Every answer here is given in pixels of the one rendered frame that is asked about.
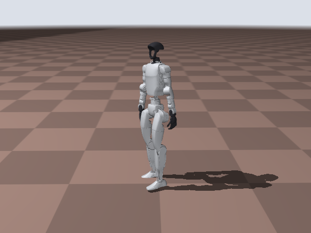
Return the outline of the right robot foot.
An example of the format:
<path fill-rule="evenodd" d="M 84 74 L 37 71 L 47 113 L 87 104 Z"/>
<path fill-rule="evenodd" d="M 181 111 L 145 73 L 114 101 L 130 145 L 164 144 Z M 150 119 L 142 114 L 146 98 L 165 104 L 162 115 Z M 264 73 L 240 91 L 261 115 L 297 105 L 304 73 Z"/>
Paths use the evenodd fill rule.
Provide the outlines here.
<path fill-rule="evenodd" d="M 156 177 L 156 172 L 155 173 L 151 173 L 151 171 L 150 171 L 147 174 L 142 176 L 142 178 L 152 178 L 152 177 Z"/>

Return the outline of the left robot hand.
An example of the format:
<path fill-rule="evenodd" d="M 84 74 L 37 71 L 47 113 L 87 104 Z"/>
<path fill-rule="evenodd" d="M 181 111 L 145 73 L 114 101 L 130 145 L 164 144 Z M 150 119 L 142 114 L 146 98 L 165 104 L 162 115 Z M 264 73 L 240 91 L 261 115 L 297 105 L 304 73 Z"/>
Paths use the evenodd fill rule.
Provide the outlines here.
<path fill-rule="evenodd" d="M 177 122 L 176 122 L 177 119 L 176 119 L 176 117 L 175 117 L 176 113 L 173 114 L 172 110 L 169 110 L 169 114 L 170 114 L 171 118 L 170 118 L 170 122 L 169 122 L 169 124 L 167 125 L 167 127 L 171 124 L 171 127 L 168 128 L 168 129 L 170 130 L 170 129 L 173 129 L 173 128 L 177 125 Z"/>

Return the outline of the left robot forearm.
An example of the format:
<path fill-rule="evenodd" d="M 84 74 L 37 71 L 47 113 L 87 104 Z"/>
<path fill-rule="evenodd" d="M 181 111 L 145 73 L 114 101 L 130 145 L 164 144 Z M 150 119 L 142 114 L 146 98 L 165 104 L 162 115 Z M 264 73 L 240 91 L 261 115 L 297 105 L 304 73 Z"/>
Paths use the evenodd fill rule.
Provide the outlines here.
<path fill-rule="evenodd" d="M 170 95 L 166 97 L 168 101 L 168 109 L 172 110 L 173 114 L 175 114 L 176 109 L 175 109 L 175 103 L 174 103 L 174 94 L 173 94 L 173 90 L 171 87 L 169 88 L 169 92 L 170 92 Z"/>

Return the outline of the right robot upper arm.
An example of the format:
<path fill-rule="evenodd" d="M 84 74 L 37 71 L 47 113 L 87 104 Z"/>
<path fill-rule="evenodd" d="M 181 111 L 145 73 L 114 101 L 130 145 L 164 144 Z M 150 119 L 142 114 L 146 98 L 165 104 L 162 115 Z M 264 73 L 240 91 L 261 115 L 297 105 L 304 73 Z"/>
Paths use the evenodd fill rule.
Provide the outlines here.
<path fill-rule="evenodd" d="M 142 71 L 143 71 L 143 77 L 142 77 L 143 84 L 141 84 L 139 86 L 140 90 L 143 91 L 143 92 L 146 92 L 145 68 L 146 68 L 146 65 L 143 65 L 143 67 L 142 67 Z"/>

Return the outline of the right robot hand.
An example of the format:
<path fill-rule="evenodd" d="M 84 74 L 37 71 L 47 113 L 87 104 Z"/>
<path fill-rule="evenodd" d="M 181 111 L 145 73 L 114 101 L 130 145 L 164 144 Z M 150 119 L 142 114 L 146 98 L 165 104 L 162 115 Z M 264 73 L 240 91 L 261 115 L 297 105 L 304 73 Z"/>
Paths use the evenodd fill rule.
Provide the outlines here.
<path fill-rule="evenodd" d="M 144 109 L 142 109 L 142 105 L 139 105 L 139 119 L 141 118 L 141 113 Z"/>

